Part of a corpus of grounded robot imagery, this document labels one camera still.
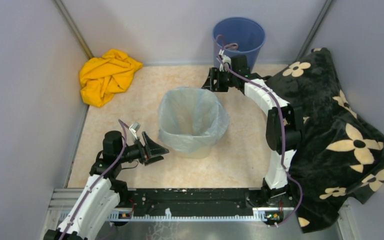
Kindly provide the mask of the light blue trash bag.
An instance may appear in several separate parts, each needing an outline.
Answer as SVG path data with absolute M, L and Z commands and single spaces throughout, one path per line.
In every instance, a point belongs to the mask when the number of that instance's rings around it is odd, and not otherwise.
M 230 116 L 211 91 L 178 87 L 167 91 L 158 108 L 158 139 L 179 157 L 203 159 L 221 140 Z

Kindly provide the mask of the beige plastic trash bin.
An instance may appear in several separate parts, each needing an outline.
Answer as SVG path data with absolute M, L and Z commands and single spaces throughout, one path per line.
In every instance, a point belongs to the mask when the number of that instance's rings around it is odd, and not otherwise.
M 181 87 L 172 99 L 175 126 L 173 133 L 177 135 L 177 153 L 186 158 L 204 158 L 211 151 L 209 128 L 214 121 L 211 103 L 213 93 L 191 87 Z

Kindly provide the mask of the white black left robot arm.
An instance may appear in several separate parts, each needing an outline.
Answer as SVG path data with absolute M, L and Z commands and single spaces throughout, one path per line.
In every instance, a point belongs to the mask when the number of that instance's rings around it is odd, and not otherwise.
M 68 215 L 44 234 L 45 240 L 94 240 L 115 207 L 131 201 L 127 183 L 118 180 L 123 163 L 137 161 L 145 166 L 164 159 L 170 151 L 154 142 L 146 132 L 128 145 L 126 133 L 112 130 L 104 135 L 87 183 Z

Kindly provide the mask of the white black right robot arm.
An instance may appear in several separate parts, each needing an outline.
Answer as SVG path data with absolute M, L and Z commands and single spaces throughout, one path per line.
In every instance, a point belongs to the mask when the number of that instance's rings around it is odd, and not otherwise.
M 227 92 L 236 88 L 266 115 L 265 139 L 271 154 L 261 199 L 267 206 L 275 206 L 287 192 L 291 162 L 303 138 L 303 111 L 267 85 L 269 76 L 252 73 L 245 55 L 229 57 L 220 52 L 216 59 L 220 65 L 210 68 L 203 89 Z

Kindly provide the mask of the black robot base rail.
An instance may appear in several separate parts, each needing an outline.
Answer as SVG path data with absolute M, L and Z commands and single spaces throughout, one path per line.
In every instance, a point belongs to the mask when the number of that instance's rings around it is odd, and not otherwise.
M 261 188 L 112 187 L 120 202 L 110 212 L 125 222 L 262 222 L 280 224 L 294 210 L 286 193 L 268 199 Z

